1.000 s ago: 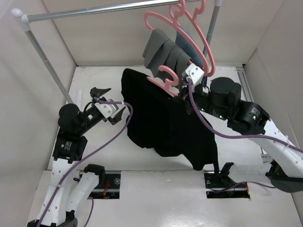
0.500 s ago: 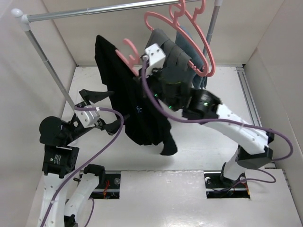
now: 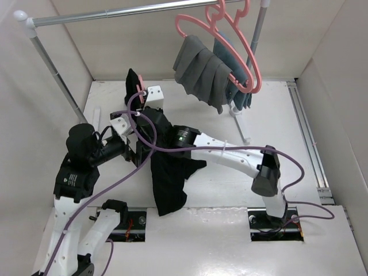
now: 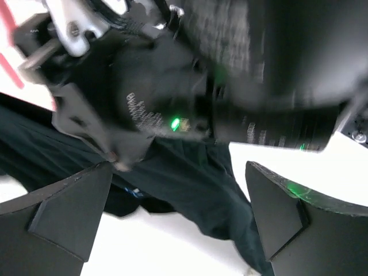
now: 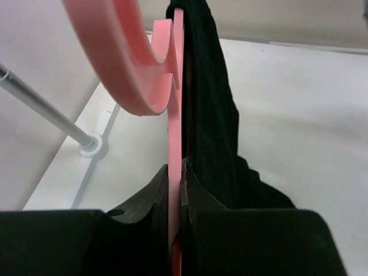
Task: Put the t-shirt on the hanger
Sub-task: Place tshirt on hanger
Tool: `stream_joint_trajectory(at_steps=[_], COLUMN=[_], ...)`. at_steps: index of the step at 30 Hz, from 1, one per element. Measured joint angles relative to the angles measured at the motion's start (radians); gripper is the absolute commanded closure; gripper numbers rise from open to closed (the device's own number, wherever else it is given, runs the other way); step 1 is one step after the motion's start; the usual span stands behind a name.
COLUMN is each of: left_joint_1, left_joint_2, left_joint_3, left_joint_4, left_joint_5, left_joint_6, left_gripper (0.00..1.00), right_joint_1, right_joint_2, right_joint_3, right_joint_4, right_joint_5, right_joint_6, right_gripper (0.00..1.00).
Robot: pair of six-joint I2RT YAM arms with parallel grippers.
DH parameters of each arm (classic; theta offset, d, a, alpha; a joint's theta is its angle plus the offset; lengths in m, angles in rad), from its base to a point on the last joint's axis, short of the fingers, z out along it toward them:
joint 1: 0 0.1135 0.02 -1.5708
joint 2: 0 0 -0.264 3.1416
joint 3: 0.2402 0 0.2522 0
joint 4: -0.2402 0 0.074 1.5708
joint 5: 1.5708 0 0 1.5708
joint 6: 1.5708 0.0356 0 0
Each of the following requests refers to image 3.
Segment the black t shirt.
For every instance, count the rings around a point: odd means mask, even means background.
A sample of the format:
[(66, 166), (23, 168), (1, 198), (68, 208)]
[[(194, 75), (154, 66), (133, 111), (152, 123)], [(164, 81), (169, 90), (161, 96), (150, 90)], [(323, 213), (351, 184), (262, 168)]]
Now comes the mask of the black t shirt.
[[(137, 93), (138, 75), (130, 68), (125, 80), (126, 106)], [(186, 203), (183, 191), (185, 181), (207, 165), (204, 160), (177, 158), (169, 153), (155, 151), (151, 156), (152, 189), (159, 216), (180, 210)]]

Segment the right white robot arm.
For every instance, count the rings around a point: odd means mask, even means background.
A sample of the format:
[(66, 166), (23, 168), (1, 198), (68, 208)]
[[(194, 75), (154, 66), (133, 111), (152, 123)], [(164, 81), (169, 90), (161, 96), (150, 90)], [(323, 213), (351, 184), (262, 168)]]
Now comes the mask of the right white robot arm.
[(175, 212), (187, 201), (184, 182), (209, 162), (245, 173), (253, 179), (251, 190), (262, 197), (266, 220), (274, 226), (286, 221), (287, 204), (282, 197), (280, 163), (275, 149), (243, 150), (214, 139), (197, 129), (172, 125), (162, 111), (146, 108), (136, 124), (137, 152), (151, 158), (153, 192), (159, 215)]

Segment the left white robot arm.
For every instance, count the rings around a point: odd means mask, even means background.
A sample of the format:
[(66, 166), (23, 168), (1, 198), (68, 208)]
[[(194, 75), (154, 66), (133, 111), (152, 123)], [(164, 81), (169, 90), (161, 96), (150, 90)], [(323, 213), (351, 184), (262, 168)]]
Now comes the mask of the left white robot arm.
[(122, 155), (129, 146), (117, 133), (102, 143), (102, 136), (88, 123), (69, 130), (67, 154), (56, 176), (54, 226), (44, 264), (35, 275), (93, 275), (99, 250), (115, 228), (128, 222), (127, 203), (107, 200), (84, 238), (81, 230), (87, 206), (96, 199), (98, 166)]

